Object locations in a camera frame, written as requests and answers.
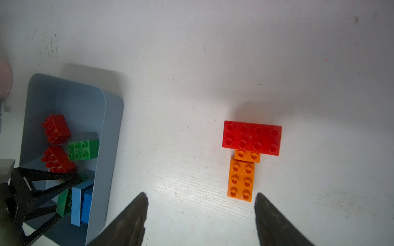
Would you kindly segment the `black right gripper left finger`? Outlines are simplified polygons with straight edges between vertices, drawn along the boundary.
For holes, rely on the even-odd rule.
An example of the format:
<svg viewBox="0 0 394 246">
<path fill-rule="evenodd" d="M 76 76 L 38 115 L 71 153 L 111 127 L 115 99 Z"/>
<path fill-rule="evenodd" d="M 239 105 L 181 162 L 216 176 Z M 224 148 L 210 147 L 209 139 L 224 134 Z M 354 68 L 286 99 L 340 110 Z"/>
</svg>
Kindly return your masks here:
<svg viewBox="0 0 394 246">
<path fill-rule="evenodd" d="M 148 198 L 140 193 L 90 246 L 140 246 L 145 234 Z"/>
</svg>

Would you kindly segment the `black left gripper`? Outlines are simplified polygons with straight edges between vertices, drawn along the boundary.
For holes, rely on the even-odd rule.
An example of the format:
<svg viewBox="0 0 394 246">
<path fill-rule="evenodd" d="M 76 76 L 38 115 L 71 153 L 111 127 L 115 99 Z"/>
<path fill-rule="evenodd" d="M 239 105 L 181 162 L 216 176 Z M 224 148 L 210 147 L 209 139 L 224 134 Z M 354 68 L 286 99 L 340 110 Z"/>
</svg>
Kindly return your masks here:
<svg viewBox="0 0 394 246">
<path fill-rule="evenodd" d="M 1 159 L 1 245 L 30 246 L 62 217 L 56 213 L 57 205 L 53 201 L 28 211 L 27 202 L 23 199 L 15 201 L 14 194 L 26 195 L 29 200 L 49 200 L 78 184 L 80 176 L 77 173 L 14 169 L 14 163 L 12 159 Z M 33 181 L 48 180 L 62 180 L 63 183 L 41 191 L 32 184 Z"/>
</svg>

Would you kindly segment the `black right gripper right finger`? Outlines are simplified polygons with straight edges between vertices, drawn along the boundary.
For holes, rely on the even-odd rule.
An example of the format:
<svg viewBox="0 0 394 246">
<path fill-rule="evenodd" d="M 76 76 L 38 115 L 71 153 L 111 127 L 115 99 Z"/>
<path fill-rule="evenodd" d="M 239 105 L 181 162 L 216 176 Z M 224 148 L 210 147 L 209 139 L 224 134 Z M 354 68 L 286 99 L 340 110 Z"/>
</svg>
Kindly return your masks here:
<svg viewBox="0 0 394 246">
<path fill-rule="evenodd" d="M 256 196 L 254 210 L 260 245 L 313 245 L 262 193 Z"/>
</svg>

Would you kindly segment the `long dark green lego brick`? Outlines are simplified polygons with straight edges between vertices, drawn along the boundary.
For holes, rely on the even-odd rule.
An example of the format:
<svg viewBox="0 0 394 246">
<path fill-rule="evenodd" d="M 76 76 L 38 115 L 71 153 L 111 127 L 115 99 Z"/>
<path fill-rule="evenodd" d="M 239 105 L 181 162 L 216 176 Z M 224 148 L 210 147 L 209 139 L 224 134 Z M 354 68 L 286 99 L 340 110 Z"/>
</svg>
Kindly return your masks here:
<svg viewBox="0 0 394 246">
<path fill-rule="evenodd" d="M 65 217 L 71 213 L 72 207 L 72 187 L 62 192 L 57 199 L 56 213 L 60 217 Z"/>
</svg>

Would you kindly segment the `orange lego brick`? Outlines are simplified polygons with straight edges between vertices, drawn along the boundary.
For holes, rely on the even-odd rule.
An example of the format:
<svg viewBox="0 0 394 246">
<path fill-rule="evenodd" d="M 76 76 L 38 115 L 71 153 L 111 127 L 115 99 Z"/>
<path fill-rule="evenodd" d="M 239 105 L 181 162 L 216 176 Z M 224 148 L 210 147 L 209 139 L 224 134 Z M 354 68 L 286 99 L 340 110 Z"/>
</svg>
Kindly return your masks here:
<svg viewBox="0 0 394 246">
<path fill-rule="evenodd" d="M 235 159 L 244 162 L 259 163 L 260 154 L 246 150 L 235 150 Z"/>
<path fill-rule="evenodd" d="M 239 161 L 232 157 L 230 161 L 227 196 L 251 203 L 254 172 L 254 163 Z"/>
</svg>

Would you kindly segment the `red lego brick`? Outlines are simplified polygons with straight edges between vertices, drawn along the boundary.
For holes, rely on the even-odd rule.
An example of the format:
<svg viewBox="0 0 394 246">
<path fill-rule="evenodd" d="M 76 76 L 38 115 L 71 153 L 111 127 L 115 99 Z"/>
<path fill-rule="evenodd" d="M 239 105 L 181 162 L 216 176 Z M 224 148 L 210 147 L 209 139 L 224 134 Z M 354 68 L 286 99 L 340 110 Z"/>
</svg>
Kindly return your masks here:
<svg viewBox="0 0 394 246">
<path fill-rule="evenodd" d="M 225 121 L 222 147 L 278 156 L 281 134 L 281 126 Z"/>
<path fill-rule="evenodd" d="M 69 160 L 61 145 L 49 146 L 44 151 L 42 162 L 53 173 L 74 173 L 77 170 L 77 166 Z"/>
<path fill-rule="evenodd" d="M 63 115 L 51 114 L 42 123 L 42 127 L 44 128 L 44 134 L 47 136 L 47 142 L 51 146 L 61 145 L 71 137 L 71 132 Z"/>
</svg>

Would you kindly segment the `light blue lego brick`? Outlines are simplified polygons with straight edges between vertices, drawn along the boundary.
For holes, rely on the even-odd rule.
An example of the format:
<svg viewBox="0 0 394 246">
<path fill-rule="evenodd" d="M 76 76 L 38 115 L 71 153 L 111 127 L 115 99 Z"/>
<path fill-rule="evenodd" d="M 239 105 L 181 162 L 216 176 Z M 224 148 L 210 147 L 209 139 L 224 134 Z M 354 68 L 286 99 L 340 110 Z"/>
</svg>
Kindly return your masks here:
<svg viewBox="0 0 394 246">
<path fill-rule="evenodd" d="M 75 226 L 80 227 L 84 224 L 81 222 L 84 193 L 89 189 L 93 191 L 93 184 L 93 180 L 87 180 L 72 188 L 71 224 Z"/>
</svg>

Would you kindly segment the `blue plastic tray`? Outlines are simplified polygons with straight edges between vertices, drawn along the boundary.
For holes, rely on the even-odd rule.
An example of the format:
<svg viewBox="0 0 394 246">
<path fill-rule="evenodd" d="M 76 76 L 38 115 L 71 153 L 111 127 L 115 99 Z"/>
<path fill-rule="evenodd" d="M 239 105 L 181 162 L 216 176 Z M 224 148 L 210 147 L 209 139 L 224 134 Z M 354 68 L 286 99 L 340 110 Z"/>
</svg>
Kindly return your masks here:
<svg viewBox="0 0 394 246">
<path fill-rule="evenodd" d="M 61 246 L 84 246 L 102 231 L 123 114 L 123 102 L 98 87 L 34 74 L 28 84 L 19 165 L 49 172 L 35 181 L 38 190 L 57 190 L 44 203 L 54 212 L 29 219 Z M 59 191 L 65 174 L 77 183 Z"/>
</svg>

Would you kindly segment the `pink pen holder cup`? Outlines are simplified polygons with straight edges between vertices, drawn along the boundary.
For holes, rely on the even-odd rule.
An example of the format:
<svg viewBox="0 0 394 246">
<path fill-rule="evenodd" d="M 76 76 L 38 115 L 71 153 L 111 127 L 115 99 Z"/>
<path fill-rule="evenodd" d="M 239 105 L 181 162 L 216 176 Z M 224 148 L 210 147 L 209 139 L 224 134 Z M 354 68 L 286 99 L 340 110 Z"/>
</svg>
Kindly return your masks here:
<svg viewBox="0 0 394 246">
<path fill-rule="evenodd" d="M 11 66 L 5 60 L 0 62 L 0 98 L 1 100 L 7 98 L 13 86 L 13 73 Z"/>
</svg>

